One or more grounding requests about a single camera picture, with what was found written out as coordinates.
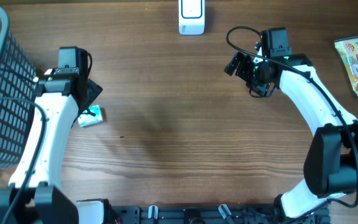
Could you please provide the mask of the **small teal white box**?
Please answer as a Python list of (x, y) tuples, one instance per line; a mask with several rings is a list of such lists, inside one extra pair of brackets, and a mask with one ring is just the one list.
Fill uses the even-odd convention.
[(99, 105), (90, 106), (78, 119), (80, 127), (98, 124), (104, 121), (103, 114)]

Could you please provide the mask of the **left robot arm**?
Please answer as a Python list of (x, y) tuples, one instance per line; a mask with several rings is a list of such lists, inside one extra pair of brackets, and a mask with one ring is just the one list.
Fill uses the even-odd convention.
[(0, 68), (0, 168), (15, 166), (0, 189), (0, 223), (84, 223), (82, 212), (61, 190), (61, 168), (70, 130), (101, 87), (89, 78), (92, 56), (61, 47), (58, 65), (28, 78)]

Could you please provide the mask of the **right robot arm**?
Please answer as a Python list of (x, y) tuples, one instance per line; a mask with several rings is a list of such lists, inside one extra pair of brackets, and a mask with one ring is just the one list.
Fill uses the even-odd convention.
[(319, 219), (319, 211), (333, 202), (358, 206), (358, 119), (323, 85), (310, 59), (292, 52), (286, 28), (258, 36), (255, 52), (237, 48), (224, 71), (244, 80), (254, 98), (268, 98), (276, 90), (287, 95), (313, 135), (303, 179), (275, 198), (269, 221)]

